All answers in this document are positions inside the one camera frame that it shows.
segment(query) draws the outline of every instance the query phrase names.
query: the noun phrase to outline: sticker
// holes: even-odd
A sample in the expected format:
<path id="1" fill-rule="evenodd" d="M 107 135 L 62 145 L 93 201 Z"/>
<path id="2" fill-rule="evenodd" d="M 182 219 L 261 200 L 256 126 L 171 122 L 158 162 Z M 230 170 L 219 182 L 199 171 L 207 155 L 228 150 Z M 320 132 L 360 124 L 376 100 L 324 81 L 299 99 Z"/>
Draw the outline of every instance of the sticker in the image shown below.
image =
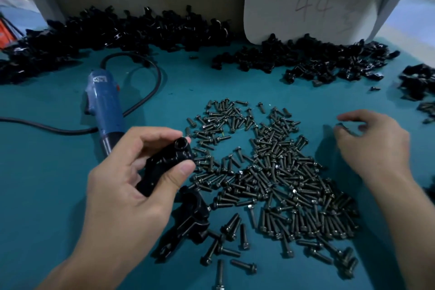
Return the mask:
<path id="1" fill-rule="evenodd" d="M 92 80 L 94 81 L 94 83 L 102 83 L 102 82 L 107 82 L 107 77 L 106 76 L 97 76 L 92 78 Z"/>

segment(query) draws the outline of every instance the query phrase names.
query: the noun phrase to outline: hand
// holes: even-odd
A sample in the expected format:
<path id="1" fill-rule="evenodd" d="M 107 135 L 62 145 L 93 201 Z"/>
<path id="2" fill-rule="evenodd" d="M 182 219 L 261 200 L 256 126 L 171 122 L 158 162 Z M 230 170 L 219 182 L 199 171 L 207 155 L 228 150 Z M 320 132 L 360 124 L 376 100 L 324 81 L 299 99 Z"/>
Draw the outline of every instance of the hand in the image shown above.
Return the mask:
<path id="1" fill-rule="evenodd" d="M 90 172 L 83 231 L 69 265 L 105 282 L 92 284 L 96 288 L 117 287 L 166 227 L 175 194 L 194 162 L 183 161 L 166 172 L 149 198 L 134 187 L 147 158 L 180 137 L 182 132 L 170 128 L 131 128 Z"/>
<path id="2" fill-rule="evenodd" d="M 358 127 L 363 135 L 353 136 L 342 126 L 334 128 L 337 145 L 347 164 L 365 181 L 379 174 L 398 172 L 410 175 L 409 133 L 387 115 L 365 109 L 337 116 L 342 122 L 365 122 Z"/>

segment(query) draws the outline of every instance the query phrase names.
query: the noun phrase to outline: blue table surface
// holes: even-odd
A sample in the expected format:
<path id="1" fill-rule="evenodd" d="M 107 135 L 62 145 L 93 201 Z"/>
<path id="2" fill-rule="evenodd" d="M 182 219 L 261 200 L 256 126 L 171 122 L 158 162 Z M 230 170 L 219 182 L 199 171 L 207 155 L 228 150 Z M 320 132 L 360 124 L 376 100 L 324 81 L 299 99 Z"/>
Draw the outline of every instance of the blue table surface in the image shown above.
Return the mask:
<path id="1" fill-rule="evenodd" d="M 428 186 L 434 174 L 435 145 L 433 125 L 421 123 L 425 115 L 417 103 L 400 99 L 397 75 L 418 60 L 402 53 L 383 68 L 384 80 L 363 78 L 349 83 L 338 79 L 331 85 L 313 88 L 299 79 L 292 85 L 281 81 L 285 67 L 268 75 L 258 70 L 241 72 L 236 65 L 224 65 L 221 71 L 210 68 L 211 59 L 224 51 L 241 47 L 234 43 L 225 48 L 202 48 L 200 52 L 167 53 L 152 46 L 152 58 L 164 73 L 157 95 L 126 118 L 128 126 L 168 126 L 184 130 L 187 117 L 204 111 L 212 100 L 224 98 L 249 101 L 250 106 L 263 102 L 266 108 L 286 107 L 293 119 L 300 120 L 300 133 L 310 143 L 304 153 L 329 167 L 327 176 L 358 201 L 362 231 L 352 241 L 335 244 L 351 246 L 360 260 L 353 280 L 341 280 L 334 266 L 304 256 L 293 244 L 294 259 L 281 258 L 281 244 L 264 238 L 248 227 L 251 250 L 242 260 L 256 262 L 258 274 L 247 276 L 229 265 L 224 257 L 226 289 L 266 289 L 269 286 L 290 289 L 404 289 L 385 222 L 373 197 L 361 180 L 342 161 L 335 146 L 331 127 L 337 114 L 367 108 L 386 113 L 411 133 L 411 167 L 416 181 Z M 83 64 L 30 79 L 21 85 L 0 86 L 0 115 L 19 117 L 51 126 L 81 129 L 94 126 L 93 117 L 85 116 L 84 89 L 87 76 L 100 60 L 117 50 L 91 52 Z M 190 60 L 189 55 L 200 58 Z M 127 57 L 109 62 L 107 67 L 118 81 L 120 99 L 126 109 L 149 93 L 156 74 L 143 69 Z M 369 92 L 370 86 L 382 90 Z M 266 121 L 253 107 L 257 121 Z M 88 172 L 101 160 L 98 134 L 61 136 L 18 124 L 0 123 L 0 288 L 31 289 L 72 252 L 80 235 L 84 217 Z M 231 140 L 217 146 L 215 157 L 229 154 L 241 146 L 250 152 L 248 139 L 253 132 L 238 131 Z M 211 202 L 214 194 L 204 194 Z M 219 209 L 210 216 L 211 228 L 217 230 L 234 214 L 236 208 Z M 260 206 L 255 213 L 259 215 Z M 244 222 L 248 214 L 241 208 Z M 199 258 L 211 243 L 201 245 L 186 241 L 166 264 L 155 264 L 147 257 L 120 286 L 121 289 L 210 289 L 215 282 L 216 258 L 206 268 Z M 238 243 L 231 243 L 236 248 Z"/>

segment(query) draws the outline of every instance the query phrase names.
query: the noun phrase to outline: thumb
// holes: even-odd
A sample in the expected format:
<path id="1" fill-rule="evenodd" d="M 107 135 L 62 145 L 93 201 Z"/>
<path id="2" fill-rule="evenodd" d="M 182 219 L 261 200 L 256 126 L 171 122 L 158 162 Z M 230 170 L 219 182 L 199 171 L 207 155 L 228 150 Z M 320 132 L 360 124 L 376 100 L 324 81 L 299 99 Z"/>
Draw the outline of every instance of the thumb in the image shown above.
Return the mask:
<path id="1" fill-rule="evenodd" d="M 334 136 L 340 149 L 343 148 L 346 143 L 355 140 L 355 137 L 340 125 L 334 127 Z"/>
<path id="2" fill-rule="evenodd" d="M 182 161 L 165 172 L 149 197 L 160 204 L 171 204 L 174 202 L 178 189 L 186 181 L 188 176 L 195 170 L 195 163 L 191 160 Z"/>

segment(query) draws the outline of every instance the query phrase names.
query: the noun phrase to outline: orange object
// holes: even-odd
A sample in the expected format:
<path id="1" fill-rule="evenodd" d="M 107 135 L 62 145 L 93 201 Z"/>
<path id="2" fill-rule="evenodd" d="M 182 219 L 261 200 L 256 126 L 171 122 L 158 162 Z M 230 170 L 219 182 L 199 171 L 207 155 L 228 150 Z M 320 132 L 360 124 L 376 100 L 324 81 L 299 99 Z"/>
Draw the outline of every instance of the orange object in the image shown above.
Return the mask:
<path id="1" fill-rule="evenodd" d="M 0 21 L 0 49 L 5 48 L 17 38 L 10 32 L 7 26 Z"/>

